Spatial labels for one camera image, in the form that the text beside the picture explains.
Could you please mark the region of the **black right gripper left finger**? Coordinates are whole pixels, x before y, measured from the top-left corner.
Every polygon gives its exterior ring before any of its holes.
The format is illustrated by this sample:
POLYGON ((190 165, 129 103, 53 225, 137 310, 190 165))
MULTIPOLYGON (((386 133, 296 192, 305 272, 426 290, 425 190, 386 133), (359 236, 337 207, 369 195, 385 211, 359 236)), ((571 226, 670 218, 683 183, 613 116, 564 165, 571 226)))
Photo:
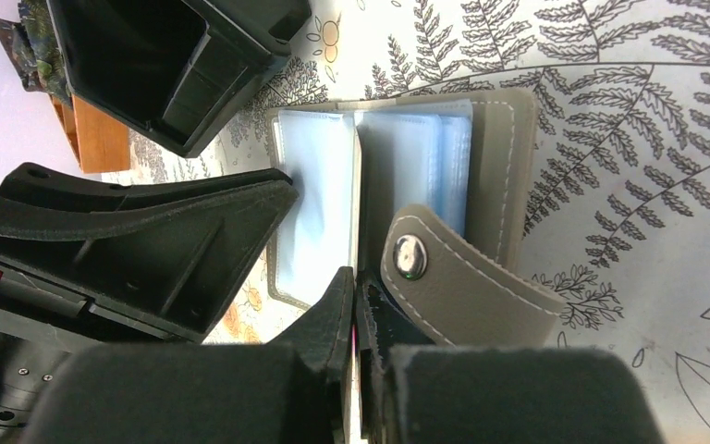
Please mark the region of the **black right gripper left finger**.
POLYGON ((342 443, 355 279, 265 344, 105 344, 74 353, 24 443, 342 443))

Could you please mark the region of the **black plastic card tray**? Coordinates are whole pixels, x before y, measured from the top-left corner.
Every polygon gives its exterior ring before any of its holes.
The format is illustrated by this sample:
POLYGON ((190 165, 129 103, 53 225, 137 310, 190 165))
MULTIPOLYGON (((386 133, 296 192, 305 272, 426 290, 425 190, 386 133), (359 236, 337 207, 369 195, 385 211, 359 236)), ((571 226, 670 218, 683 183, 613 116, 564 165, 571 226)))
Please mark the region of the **black plastic card tray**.
POLYGON ((198 156, 288 62, 306 0, 52 1, 70 90, 166 150, 198 156))

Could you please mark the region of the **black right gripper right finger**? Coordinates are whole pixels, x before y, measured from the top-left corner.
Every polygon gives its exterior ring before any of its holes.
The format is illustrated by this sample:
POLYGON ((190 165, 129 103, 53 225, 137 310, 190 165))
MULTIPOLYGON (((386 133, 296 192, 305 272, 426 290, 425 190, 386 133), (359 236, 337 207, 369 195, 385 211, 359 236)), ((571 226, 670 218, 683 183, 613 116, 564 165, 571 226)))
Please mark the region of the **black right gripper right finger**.
POLYGON ((373 274, 356 281, 369 443, 659 443, 636 378, 592 349, 440 346, 373 274))

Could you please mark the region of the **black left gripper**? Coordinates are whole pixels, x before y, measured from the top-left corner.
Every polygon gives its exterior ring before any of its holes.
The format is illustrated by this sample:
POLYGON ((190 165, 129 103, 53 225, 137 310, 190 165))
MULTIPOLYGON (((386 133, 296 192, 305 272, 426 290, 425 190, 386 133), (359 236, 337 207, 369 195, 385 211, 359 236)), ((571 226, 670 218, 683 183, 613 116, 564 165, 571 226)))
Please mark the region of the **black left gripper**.
POLYGON ((73 352, 199 343, 298 199, 263 169, 110 184, 33 163, 0 184, 0 443, 73 352))

